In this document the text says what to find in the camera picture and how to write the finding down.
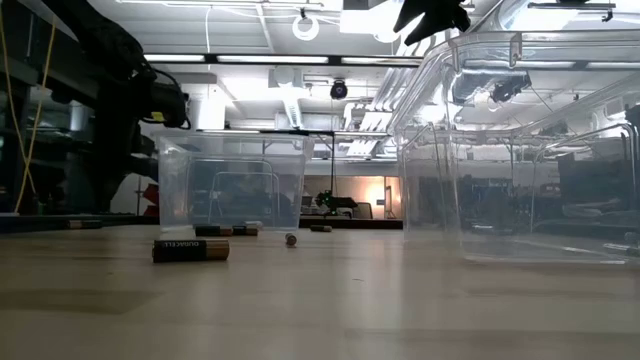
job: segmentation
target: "black camera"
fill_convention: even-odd
[[[334,100],[342,100],[347,97],[349,89],[344,83],[344,80],[336,80],[331,87],[331,98]]]

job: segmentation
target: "aa battery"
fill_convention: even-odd
[[[311,225],[311,231],[313,232],[332,232],[333,228],[331,226],[324,225]]]
[[[259,232],[256,226],[196,225],[194,229],[196,237],[257,236]]]
[[[153,262],[226,261],[227,240],[160,240],[153,243]]]
[[[285,235],[284,238],[287,242],[287,247],[296,247],[296,244],[298,243],[298,238],[296,238],[295,235],[289,233]]]
[[[102,229],[102,221],[100,220],[69,220],[67,228],[71,230],[80,229]]]

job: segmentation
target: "yellow cable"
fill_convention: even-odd
[[[24,153],[24,142],[22,142],[22,135],[20,134],[20,125],[18,125],[18,118],[16,117],[16,108],[13,104],[13,95],[11,91],[11,75],[9,75],[9,56],[7,49],[7,39],[4,36],[4,19],[2,15],[2,8],[0,8],[0,37],[2,38],[2,55],[4,56],[4,73],[7,77],[7,96],[9,97],[9,107],[11,108],[11,116],[13,117],[13,126],[16,128],[16,136],[18,137],[18,146],[20,146],[20,154],[22,154],[22,161],[27,163],[27,155]],[[31,183],[31,190],[36,193],[36,186],[33,183],[33,177],[29,172],[29,181]]]
[[[53,52],[53,40],[56,37],[56,17],[53,17],[53,21],[51,22],[51,38],[49,39],[49,50],[47,51],[47,61],[44,65],[44,77],[42,79],[41,89],[45,90],[47,88],[47,77],[49,77],[49,66],[51,65],[51,53]],[[16,202],[16,209],[14,212],[18,212],[20,209],[20,203],[22,202],[22,196],[24,195],[24,188],[27,185],[27,174],[29,173],[29,165],[31,164],[31,156],[33,155],[33,145],[36,142],[36,131],[38,130],[38,123],[40,122],[40,114],[42,113],[42,100],[44,96],[40,97],[38,101],[38,111],[36,111],[36,117],[33,119],[33,131],[31,133],[31,144],[29,144],[29,155],[27,156],[27,161],[24,164],[24,174],[22,175],[22,186],[20,187],[20,195],[18,196],[18,201]]]

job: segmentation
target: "table surface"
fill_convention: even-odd
[[[0,238],[0,359],[634,359],[639,273],[461,260],[439,235],[232,238],[154,265],[155,226]]]

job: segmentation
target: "clear plastic bin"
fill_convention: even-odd
[[[261,222],[267,230],[298,228],[305,164],[304,136],[166,132],[158,136],[160,224]]]
[[[405,93],[407,236],[473,260],[640,262],[640,31],[470,34]]]

